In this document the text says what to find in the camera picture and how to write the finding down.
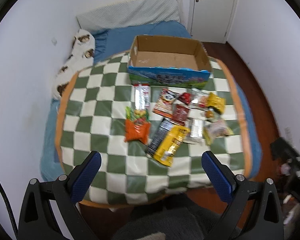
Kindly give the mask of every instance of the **gray fabric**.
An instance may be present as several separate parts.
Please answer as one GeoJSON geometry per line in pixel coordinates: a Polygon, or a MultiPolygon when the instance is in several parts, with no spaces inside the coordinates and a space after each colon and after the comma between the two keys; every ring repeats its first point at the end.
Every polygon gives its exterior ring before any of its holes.
{"type": "MultiPolygon", "coordinates": [[[[187,207],[165,210],[131,221],[119,229],[112,240],[135,240],[155,232],[164,233],[166,240],[202,240],[219,219],[220,215],[206,208],[187,204],[187,207]]],[[[239,228],[235,228],[230,239],[239,236],[240,232],[239,228]]]]}
{"type": "Polygon", "coordinates": [[[166,235],[166,240],[202,240],[203,233],[187,208],[165,210],[127,223],[112,240],[135,240],[157,232],[166,235]]]}
{"type": "Polygon", "coordinates": [[[166,235],[163,233],[156,233],[150,236],[145,236],[143,238],[140,238],[138,240],[165,240],[166,239],[166,235]]]}
{"type": "Polygon", "coordinates": [[[181,22],[179,4],[180,0],[128,0],[79,14],[77,19],[80,27],[89,32],[162,21],[181,22]]]}

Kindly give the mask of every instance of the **wooden floor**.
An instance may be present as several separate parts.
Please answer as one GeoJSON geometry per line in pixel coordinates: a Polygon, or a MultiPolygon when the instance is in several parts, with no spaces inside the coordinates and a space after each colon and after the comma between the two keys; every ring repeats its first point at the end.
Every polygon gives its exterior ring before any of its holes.
{"type": "MultiPolygon", "coordinates": [[[[226,64],[247,97],[263,151],[261,168],[254,179],[256,181],[264,181],[269,177],[275,179],[277,164],[272,161],[270,143],[279,137],[279,133],[269,104],[258,82],[228,43],[204,43],[204,46],[209,56],[220,59],[226,64]]],[[[198,205],[214,212],[222,213],[226,207],[226,204],[220,201],[213,188],[192,189],[187,194],[198,205]]],[[[243,226],[250,207],[250,205],[246,206],[238,224],[239,226],[243,226]]],[[[113,233],[127,222],[131,212],[131,208],[121,209],[116,212],[83,205],[80,205],[80,208],[82,216],[100,240],[111,239],[113,233]]]]}

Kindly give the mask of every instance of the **white door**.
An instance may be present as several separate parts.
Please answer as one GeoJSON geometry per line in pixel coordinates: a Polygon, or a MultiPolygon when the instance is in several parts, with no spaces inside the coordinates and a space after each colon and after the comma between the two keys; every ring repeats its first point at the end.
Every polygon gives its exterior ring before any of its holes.
{"type": "Polygon", "coordinates": [[[195,0],[191,35],[199,41],[224,43],[234,0],[195,0]]]}

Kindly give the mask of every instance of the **door frame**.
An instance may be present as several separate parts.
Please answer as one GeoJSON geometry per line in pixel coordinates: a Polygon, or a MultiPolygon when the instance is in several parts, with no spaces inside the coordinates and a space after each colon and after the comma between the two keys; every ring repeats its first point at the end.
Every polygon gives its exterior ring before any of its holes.
{"type": "MultiPolygon", "coordinates": [[[[229,20],[228,27],[227,27],[227,30],[226,30],[226,35],[223,39],[223,43],[226,43],[226,41],[228,39],[228,35],[229,35],[230,28],[231,28],[232,20],[234,18],[235,9],[237,7],[237,2],[238,2],[238,0],[234,0],[234,2],[233,2],[233,6],[232,6],[232,10],[231,10],[231,16],[230,16],[230,20],[229,20]]],[[[188,20],[188,26],[187,26],[187,30],[190,33],[190,35],[192,34],[191,32],[192,32],[192,23],[193,23],[193,16],[194,16],[194,3],[195,3],[195,0],[190,0],[189,20],[188,20]]]]}

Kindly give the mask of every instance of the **yellow snack bag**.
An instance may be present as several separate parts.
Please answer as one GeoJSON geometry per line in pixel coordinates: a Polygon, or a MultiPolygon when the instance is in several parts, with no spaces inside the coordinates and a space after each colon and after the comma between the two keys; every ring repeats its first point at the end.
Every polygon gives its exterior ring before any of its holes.
{"type": "Polygon", "coordinates": [[[213,107],[220,114],[223,114],[225,111],[226,100],[224,98],[220,98],[213,93],[210,93],[207,99],[207,107],[213,107]]]}
{"type": "Polygon", "coordinates": [[[153,155],[153,158],[159,163],[170,167],[172,165],[173,155],[189,132],[189,128],[181,125],[173,125],[153,155]]]}

